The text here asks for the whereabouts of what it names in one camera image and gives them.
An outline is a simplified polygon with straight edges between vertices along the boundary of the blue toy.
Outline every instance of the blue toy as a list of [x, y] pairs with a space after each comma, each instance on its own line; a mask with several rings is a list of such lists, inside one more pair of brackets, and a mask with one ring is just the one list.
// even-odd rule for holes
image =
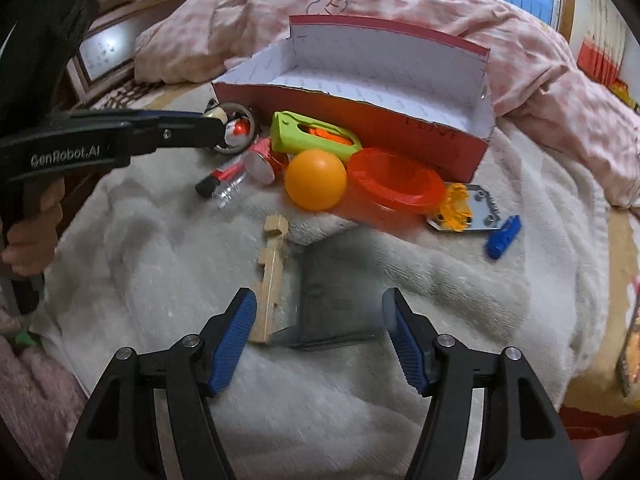
[[504, 225], [495, 233], [491, 234], [486, 241], [486, 254], [492, 260], [499, 259], [504, 251], [515, 240], [520, 232], [522, 224], [518, 215], [510, 216]]

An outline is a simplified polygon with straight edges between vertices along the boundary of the wooden headboard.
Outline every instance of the wooden headboard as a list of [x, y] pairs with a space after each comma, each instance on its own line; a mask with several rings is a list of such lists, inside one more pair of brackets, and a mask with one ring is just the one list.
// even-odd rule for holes
[[133, 75], [136, 37], [186, 0], [99, 0], [100, 11], [68, 65], [75, 104], [87, 106]]

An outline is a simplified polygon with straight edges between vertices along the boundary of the orange ball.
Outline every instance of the orange ball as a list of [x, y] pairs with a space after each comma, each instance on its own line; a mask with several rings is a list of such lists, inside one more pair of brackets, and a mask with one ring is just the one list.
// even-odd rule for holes
[[344, 195], [347, 172], [333, 153], [307, 150], [289, 163], [284, 187], [300, 209], [325, 211], [340, 202]]

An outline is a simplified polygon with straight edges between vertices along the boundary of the blue plastic object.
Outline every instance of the blue plastic object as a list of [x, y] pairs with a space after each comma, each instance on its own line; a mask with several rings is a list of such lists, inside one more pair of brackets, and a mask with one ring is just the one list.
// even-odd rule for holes
[[486, 254], [492, 260], [498, 260], [504, 251], [515, 240], [515, 237], [520, 232], [522, 224], [520, 223], [520, 217], [518, 215], [510, 216], [504, 225], [486, 241]]
[[238, 366], [242, 349], [249, 339], [249, 332], [254, 325], [256, 313], [255, 294], [249, 291], [213, 354], [213, 365], [209, 379], [209, 389], [212, 393], [218, 394], [229, 386], [236, 366]]
[[422, 395], [430, 384], [424, 373], [422, 351], [396, 307], [395, 289], [390, 288], [382, 295], [382, 312], [406, 381]]

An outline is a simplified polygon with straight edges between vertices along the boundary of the pink blanket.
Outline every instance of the pink blanket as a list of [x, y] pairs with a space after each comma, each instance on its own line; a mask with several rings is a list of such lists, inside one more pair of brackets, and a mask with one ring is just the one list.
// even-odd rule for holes
[[136, 79], [215, 78], [286, 38], [288, 17], [305, 13], [413, 23], [490, 48], [496, 116], [587, 166], [612, 204], [640, 205], [640, 117], [578, 69], [562, 36], [502, 0], [188, 0], [138, 38]]
[[0, 336], [0, 417], [45, 480], [58, 478], [85, 402], [75, 377], [42, 348], [16, 355]]

